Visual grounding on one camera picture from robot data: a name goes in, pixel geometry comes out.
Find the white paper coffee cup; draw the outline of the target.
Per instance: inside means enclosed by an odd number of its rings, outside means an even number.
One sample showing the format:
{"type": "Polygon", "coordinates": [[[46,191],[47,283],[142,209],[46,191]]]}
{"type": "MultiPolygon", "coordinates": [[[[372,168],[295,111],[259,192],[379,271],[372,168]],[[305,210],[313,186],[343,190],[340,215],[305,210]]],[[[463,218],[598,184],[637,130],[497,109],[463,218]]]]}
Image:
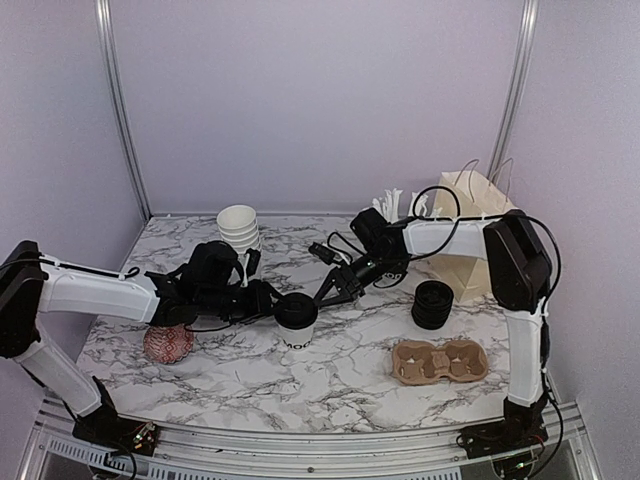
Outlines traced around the white paper coffee cup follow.
{"type": "Polygon", "coordinates": [[[278,328],[283,344],[295,351],[307,348],[313,337],[315,323],[279,323],[278,328]]]}

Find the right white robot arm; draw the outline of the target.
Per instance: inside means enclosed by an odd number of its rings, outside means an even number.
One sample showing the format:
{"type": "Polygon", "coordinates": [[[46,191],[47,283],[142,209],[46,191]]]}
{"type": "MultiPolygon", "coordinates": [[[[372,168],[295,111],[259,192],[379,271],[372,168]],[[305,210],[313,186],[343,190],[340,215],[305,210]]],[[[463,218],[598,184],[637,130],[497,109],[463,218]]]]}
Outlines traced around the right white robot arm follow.
{"type": "Polygon", "coordinates": [[[314,296],[320,308],[353,302],[398,266],[443,254],[487,262],[491,294],[503,309],[510,344],[508,399],[530,407],[544,392],[550,340],[547,304],[559,276],[536,232],[536,219],[512,209],[485,217],[407,217],[395,223],[369,208],[351,228],[364,247],[351,262],[329,247],[309,251],[331,270],[314,296]]]}

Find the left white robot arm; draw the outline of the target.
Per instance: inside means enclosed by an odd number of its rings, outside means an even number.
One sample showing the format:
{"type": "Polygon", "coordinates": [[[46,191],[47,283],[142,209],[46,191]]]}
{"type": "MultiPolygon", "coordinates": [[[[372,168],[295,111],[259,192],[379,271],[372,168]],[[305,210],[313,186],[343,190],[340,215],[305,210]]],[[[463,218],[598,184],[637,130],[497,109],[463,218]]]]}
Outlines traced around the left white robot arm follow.
{"type": "Polygon", "coordinates": [[[197,245],[189,261],[168,274],[122,273],[63,262],[22,241],[1,266],[1,355],[54,391],[102,443],[119,444],[126,423],[106,388],[38,326],[38,315],[80,313],[161,328],[188,326],[201,316],[228,324],[263,318],[282,296],[256,278],[259,262],[257,250],[240,257],[212,241],[197,245]]]}

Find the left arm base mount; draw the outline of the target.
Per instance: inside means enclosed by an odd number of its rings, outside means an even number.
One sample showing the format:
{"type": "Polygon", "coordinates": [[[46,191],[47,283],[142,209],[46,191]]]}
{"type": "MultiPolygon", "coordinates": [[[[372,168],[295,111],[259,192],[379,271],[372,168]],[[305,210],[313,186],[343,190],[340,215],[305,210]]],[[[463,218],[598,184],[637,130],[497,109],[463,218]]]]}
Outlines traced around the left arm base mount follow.
{"type": "Polygon", "coordinates": [[[114,448],[118,454],[137,453],[151,457],[155,451],[159,427],[150,421],[121,417],[106,390],[94,378],[101,396],[101,405],[87,416],[77,416],[72,435],[76,439],[114,448]]]}

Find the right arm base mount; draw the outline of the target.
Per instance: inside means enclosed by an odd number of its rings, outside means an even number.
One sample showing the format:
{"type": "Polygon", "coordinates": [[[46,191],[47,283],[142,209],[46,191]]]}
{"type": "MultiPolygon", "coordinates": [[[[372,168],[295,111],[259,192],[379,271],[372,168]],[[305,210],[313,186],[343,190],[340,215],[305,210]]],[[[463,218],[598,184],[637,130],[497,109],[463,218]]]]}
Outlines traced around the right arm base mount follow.
{"type": "Polygon", "coordinates": [[[506,398],[501,420],[462,428],[456,443],[469,459],[542,445],[549,438],[542,416],[548,400],[542,394],[530,406],[522,406],[506,398]]]}

